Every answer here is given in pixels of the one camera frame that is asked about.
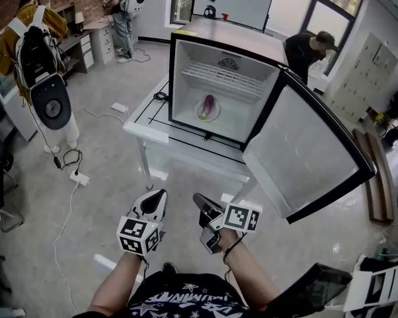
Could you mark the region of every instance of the white table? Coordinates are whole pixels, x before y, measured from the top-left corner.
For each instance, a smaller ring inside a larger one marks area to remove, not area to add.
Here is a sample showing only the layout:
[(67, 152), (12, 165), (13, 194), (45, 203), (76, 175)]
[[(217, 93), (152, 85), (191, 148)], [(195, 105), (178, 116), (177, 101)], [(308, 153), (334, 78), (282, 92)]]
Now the white table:
[(153, 99), (159, 91), (168, 95), (168, 76), (150, 92), (123, 126), (124, 131), (136, 136), (146, 187), (153, 187), (146, 149), (156, 150), (155, 153), (242, 182), (243, 187), (231, 201), (239, 203), (257, 185), (243, 161), (239, 145), (214, 136), (205, 141), (203, 132), (168, 121), (168, 102)]

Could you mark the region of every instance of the concrete floor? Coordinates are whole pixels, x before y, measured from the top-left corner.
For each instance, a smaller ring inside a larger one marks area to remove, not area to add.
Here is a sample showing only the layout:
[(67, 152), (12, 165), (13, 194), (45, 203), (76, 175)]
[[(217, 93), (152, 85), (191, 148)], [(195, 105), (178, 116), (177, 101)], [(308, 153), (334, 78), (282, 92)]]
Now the concrete floor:
[[(138, 46), (151, 55), (151, 61), (114, 62), (96, 66), (88, 75), (74, 75), (68, 88), (73, 109), (110, 112), (125, 120), (124, 115), (110, 109), (112, 103), (117, 101), (134, 110), (168, 72), (168, 45), (144, 42)], [(145, 59), (140, 51), (136, 58)], [(84, 155), (81, 172), (91, 182), (74, 194), (72, 216), (57, 251), (75, 306), (82, 312), (107, 275), (107, 270), (94, 261), (94, 254), (118, 260), (122, 254), (115, 237), (119, 218), (147, 190), (136, 142), (123, 132), (121, 123), (111, 117), (97, 119), (85, 111), (75, 116), (81, 131), (78, 147)], [(29, 144), (20, 138), (15, 141), (12, 173), (20, 186), (6, 202), (21, 209), (26, 221), (11, 233), (0, 231), (0, 254), (7, 258), (4, 269), (13, 288), (15, 307), (25, 308), (29, 317), (70, 317), (74, 312), (66, 283), (54, 262), (53, 242), (67, 216), (74, 182), (67, 172), (55, 168), (52, 157), (42, 152), (43, 144), (39, 134)], [(67, 149), (63, 141), (62, 151)], [(210, 256), (199, 242), (199, 213), (192, 195), (202, 192), (220, 200), (223, 193), (234, 195), (241, 185), (182, 162), (157, 156), (149, 159), (155, 187), (168, 191), (168, 210), (167, 235), (148, 258), (148, 272), (169, 260), (182, 272), (222, 276), (226, 271), (222, 257)], [(371, 254), (377, 244), (375, 238), (381, 234), (380, 227), (368, 221), (364, 187), (294, 225), (277, 216), (260, 187), (247, 200), (263, 205), (265, 211), (258, 232), (246, 236), (246, 245), (282, 290), (315, 262), (351, 270), (358, 253)]]

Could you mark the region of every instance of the power strip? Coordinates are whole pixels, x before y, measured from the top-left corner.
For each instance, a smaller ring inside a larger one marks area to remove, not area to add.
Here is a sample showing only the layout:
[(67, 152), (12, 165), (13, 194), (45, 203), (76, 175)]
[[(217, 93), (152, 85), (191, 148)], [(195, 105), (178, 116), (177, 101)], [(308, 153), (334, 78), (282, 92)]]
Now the power strip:
[(114, 103), (111, 108), (117, 112), (128, 114), (128, 107), (120, 103)]
[(83, 175), (83, 173), (75, 174), (75, 171), (71, 173), (71, 179), (74, 180), (76, 183), (80, 183), (83, 186), (87, 186), (90, 183), (90, 178)]

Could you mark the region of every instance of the eggplant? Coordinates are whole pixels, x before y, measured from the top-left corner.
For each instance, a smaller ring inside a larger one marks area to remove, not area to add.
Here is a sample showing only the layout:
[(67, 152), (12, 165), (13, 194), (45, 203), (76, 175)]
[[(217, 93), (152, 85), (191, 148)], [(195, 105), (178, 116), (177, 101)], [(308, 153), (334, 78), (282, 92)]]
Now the eggplant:
[(212, 95), (207, 95), (204, 101), (204, 107), (202, 112), (200, 112), (199, 119), (205, 120), (214, 111), (215, 99)]

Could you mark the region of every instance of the lamp shade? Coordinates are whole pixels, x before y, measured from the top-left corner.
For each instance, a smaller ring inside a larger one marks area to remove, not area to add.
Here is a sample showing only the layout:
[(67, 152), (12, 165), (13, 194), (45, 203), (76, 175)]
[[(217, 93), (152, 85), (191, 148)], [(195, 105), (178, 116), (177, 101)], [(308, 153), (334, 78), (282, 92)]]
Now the lamp shade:
[(83, 22), (84, 22), (84, 16), (83, 16), (82, 12), (75, 13), (75, 23), (80, 24)]

